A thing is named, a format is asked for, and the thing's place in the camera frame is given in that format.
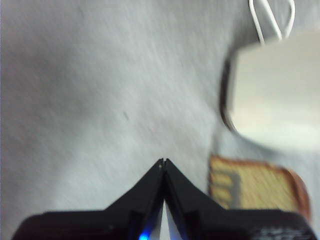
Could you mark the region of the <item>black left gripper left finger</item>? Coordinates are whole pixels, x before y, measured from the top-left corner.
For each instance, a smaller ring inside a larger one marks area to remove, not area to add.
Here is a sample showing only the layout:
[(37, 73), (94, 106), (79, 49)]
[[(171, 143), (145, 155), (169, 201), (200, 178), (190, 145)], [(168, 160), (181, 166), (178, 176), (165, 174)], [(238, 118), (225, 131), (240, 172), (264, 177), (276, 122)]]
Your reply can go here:
[(27, 217), (14, 240), (137, 240), (150, 236), (163, 207), (164, 160), (102, 210), (49, 211)]

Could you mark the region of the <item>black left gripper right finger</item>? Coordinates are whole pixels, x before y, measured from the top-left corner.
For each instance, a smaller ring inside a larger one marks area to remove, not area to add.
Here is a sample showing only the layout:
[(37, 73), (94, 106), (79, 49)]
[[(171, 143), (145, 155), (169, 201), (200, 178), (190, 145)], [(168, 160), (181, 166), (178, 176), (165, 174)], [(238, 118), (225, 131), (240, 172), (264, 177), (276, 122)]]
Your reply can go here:
[(299, 214), (279, 209), (224, 209), (174, 165), (164, 162), (165, 201), (184, 240), (315, 240)]

